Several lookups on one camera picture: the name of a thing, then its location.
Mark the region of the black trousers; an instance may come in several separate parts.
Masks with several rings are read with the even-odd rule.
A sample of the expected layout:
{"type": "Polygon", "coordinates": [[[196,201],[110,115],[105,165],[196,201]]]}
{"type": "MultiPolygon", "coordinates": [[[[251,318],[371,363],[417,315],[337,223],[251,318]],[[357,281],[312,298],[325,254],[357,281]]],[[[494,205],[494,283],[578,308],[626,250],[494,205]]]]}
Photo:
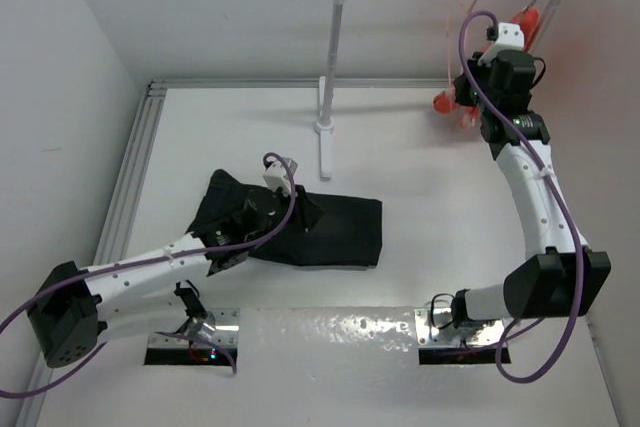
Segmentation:
{"type": "MultiPolygon", "coordinates": [[[[214,171],[187,232],[207,247],[241,243],[233,232],[232,215],[242,208],[251,187],[262,186],[243,184],[223,169],[214,171]]],[[[311,269],[375,267],[383,245],[383,203],[360,197],[308,195],[320,206],[320,221],[313,230],[281,232],[249,251],[209,253],[212,271],[226,270],[249,257],[311,269]]]]}

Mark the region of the pink wire hanger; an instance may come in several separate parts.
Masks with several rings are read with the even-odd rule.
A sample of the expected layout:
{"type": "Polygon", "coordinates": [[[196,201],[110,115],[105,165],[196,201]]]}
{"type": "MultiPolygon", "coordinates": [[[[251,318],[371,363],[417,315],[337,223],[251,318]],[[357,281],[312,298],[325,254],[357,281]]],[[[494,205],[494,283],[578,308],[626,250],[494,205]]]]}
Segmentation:
{"type": "MultiPolygon", "coordinates": [[[[464,107],[455,100],[455,86],[453,75],[453,53],[459,54],[459,35],[455,35],[455,47],[453,50],[451,40],[451,17],[450,17],[450,5],[452,0],[446,0],[446,41],[447,41],[447,90],[446,98],[449,102],[449,113],[459,114],[459,127],[464,130],[470,130],[476,126],[476,122],[479,119],[479,110],[476,107],[464,107]]],[[[460,8],[466,16],[475,10],[479,0],[472,0],[469,5],[464,0],[456,0],[460,8]]]]}

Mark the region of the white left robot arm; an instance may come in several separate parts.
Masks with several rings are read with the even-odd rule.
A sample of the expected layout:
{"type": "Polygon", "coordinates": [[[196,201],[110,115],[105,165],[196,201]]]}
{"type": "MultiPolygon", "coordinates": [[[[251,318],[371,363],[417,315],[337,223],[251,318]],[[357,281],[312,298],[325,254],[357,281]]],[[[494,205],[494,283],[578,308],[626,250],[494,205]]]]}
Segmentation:
{"type": "Polygon", "coordinates": [[[208,312],[196,284],[243,261],[287,230],[305,234],[324,216],[303,186],[208,187],[185,234],[116,264],[56,266],[27,316],[45,362],[68,366],[100,342],[148,331],[181,332],[208,312]]]}

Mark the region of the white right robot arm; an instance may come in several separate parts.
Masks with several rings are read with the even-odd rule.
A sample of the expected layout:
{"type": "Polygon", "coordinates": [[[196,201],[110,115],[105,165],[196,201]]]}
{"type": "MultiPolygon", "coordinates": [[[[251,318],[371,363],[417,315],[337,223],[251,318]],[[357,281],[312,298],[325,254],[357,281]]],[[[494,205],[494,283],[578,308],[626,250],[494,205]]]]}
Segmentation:
{"type": "Polygon", "coordinates": [[[481,135],[504,175],[525,241],[525,261],[497,285],[458,291],[453,324],[585,316],[611,272],[605,252],[590,248],[569,222],[543,118],[530,110],[543,72],[537,58],[508,48],[486,59],[476,52],[454,82],[456,100],[481,112],[481,135]]]}

